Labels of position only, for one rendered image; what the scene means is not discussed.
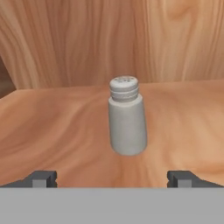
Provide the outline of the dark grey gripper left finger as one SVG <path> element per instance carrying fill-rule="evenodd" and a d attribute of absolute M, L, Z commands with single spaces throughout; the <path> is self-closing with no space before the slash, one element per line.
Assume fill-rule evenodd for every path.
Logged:
<path fill-rule="evenodd" d="M 57 186 L 58 184 L 56 171 L 34 171 L 24 179 L 20 179 L 3 185 L 3 187 L 13 188 L 48 188 Z"/>

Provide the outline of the white shaker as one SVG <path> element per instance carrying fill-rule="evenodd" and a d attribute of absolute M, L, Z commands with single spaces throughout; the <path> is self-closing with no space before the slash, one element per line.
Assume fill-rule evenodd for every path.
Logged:
<path fill-rule="evenodd" d="M 110 144 L 120 155 L 135 156 L 147 146 L 144 99 L 138 79 L 130 75 L 115 77 L 109 83 L 108 123 Z"/>

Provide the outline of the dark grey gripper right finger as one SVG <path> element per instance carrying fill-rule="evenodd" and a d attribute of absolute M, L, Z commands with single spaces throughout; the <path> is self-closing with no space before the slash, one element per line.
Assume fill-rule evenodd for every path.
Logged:
<path fill-rule="evenodd" d="M 211 188 L 221 187 L 221 185 L 201 179 L 191 171 L 168 171 L 167 172 L 168 187 L 177 188 Z"/>

